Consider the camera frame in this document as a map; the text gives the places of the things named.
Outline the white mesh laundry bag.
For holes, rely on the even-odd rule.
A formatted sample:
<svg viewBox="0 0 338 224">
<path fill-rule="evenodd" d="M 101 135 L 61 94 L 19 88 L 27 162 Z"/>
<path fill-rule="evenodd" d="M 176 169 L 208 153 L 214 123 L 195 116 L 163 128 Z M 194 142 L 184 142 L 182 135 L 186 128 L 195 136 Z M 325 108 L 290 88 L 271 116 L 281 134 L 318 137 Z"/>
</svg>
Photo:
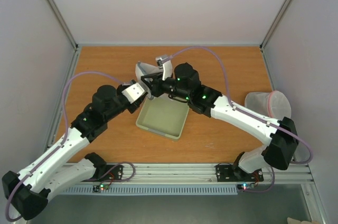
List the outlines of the white mesh laundry bag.
<svg viewBox="0 0 338 224">
<path fill-rule="evenodd" d="M 135 66 L 135 75 L 138 81 L 142 81 L 144 84 L 146 84 L 148 87 L 151 87 L 152 81 L 147 78 L 145 80 L 142 80 L 142 76 L 146 76 L 149 74 L 154 74 L 154 73 L 162 73 L 163 70 L 160 69 L 158 66 L 154 66 L 148 63 L 144 62 L 137 62 Z"/>
</svg>

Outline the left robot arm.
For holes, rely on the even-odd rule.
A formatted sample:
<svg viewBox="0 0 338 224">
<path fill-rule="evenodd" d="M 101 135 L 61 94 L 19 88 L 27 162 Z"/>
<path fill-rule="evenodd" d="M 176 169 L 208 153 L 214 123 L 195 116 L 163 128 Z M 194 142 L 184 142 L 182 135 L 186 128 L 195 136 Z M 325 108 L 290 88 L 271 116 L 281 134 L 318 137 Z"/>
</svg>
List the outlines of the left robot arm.
<svg viewBox="0 0 338 224">
<path fill-rule="evenodd" d="M 62 169 L 62 166 L 108 128 L 108 122 L 128 110 L 133 113 L 147 95 L 138 82 L 129 86 L 99 87 L 92 102 L 66 129 L 65 134 L 43 155 L 18 173 L 9 171 L 2 177 L 7 199 L 6 219 L 10 207 L 25 220 L 35 218 L 47 204 L 65 189 L 85 180 L 100 181 L 106 176 L 104 160 L 96 153 L 88 154 L 79 163 Z"/>
</svg>

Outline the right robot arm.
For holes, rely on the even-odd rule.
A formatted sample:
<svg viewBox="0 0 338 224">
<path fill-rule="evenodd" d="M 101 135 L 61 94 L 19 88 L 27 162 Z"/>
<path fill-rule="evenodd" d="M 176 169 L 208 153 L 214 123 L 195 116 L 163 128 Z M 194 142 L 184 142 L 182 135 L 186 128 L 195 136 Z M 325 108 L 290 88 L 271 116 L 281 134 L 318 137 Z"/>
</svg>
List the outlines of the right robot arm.
<svg viewBox="0 0 338 224">
<path fill-rule="evenodd" d="M 240 153 L 234 161 L 232 170 L 239 181 L 265 167 L 288 169 L 299 144 L 291 119 L 266 117 L 232 103 L 221 92 L 203 85 L 199 73 L 188 63 L 173 68 L 170 62 L 160 67 L 139 62 L 135 74 L 151 96 L 166 94 L 172 100 L 187 103 L 197 114 L 227 122 L 262 142 L 261 147 Z"/>
</svg>

